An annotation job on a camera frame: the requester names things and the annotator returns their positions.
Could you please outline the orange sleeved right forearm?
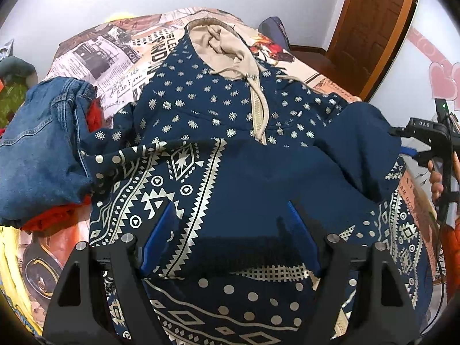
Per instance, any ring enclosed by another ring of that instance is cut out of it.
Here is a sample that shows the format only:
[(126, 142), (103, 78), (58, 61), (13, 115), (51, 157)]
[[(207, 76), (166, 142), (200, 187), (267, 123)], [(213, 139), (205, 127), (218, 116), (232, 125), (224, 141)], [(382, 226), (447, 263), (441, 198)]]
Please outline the orange sleeved right forearm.
[(454, 297), (460, 282), (460, 223), (455, 228), (442, 226), (440, 240), (444, 252), (444, 264), (447, 275), (447, 301)]

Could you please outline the person's right hand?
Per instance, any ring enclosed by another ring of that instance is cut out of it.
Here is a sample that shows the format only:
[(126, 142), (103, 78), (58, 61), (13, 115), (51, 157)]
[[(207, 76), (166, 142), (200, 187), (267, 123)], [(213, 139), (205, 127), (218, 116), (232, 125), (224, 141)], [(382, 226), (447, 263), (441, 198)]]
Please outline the person's right hand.
[(442, 185), (442, 175), (435, 170), (434, 162), (432, 160), (428, 163), (428, 170), (430, 172), (431, 199), (433, 204), (436, 205), (444, 191), (444, 186)]

